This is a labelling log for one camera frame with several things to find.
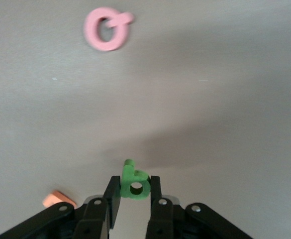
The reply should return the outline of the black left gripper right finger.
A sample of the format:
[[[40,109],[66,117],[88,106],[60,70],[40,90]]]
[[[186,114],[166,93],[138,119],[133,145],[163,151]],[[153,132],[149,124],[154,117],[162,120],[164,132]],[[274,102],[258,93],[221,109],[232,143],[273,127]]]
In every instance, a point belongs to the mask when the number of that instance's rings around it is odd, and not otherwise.
[[[203,203],[182,208],[162,195],[159,176],[151,176],[151,215],[145,239],[253,239]]]

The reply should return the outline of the green letter q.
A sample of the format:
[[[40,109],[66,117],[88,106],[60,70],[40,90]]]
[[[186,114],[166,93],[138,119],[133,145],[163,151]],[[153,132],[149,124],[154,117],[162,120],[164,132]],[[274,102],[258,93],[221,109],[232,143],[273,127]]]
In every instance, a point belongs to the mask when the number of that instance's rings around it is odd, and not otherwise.
[[[121,197],[144,200],[149,196],[150,190],[149,175],[142,170],[135,169],[134,160],[125,160],[121,179]]]

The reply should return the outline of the pink letter Q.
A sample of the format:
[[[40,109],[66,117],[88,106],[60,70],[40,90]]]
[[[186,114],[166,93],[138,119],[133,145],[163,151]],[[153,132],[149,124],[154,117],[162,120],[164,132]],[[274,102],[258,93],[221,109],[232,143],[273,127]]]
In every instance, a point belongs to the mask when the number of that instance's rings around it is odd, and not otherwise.
[[[106,20],[106,26],[113,29],[112,38],[105,41],[99,33],[99,26]],[[124,45],[129,36],[129,25],[134,21],[130,12],[120,12],[111,7],[99,7],[91,11],[84,23],[84,36],[92,47],[100,51],[113,51]]]

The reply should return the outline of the brown table cover sheet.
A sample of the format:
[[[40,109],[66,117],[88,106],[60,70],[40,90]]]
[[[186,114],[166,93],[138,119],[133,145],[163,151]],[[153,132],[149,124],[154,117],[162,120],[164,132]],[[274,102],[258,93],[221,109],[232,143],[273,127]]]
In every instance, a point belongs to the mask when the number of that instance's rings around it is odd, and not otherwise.
[[[130,12],[123,46],[84,23]],[[291,0],[0,0],[0,234],[132,158],[182,206],[291,239]]]

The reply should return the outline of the orange letter E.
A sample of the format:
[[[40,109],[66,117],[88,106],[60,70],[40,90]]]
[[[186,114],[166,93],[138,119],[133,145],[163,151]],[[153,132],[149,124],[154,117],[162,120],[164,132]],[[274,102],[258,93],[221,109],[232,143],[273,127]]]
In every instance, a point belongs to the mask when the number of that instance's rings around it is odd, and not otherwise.
[[[62,192],[55,190],[49,193],[42,201],[44,207],[48,208],[57,203],[66,202],[71,204],[74,208],[77,207],[75,201],[73,201],[70,197],[66,196]]]

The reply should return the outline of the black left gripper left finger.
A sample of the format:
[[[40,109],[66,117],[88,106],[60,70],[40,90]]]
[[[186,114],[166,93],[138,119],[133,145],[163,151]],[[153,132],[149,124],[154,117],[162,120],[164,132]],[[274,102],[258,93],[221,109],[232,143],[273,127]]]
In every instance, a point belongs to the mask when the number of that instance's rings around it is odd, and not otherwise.
[[[0,239],[109,239],[120,205],[120,177],[112,176],[102,196],[77,209],[57,203],[0,234]]]

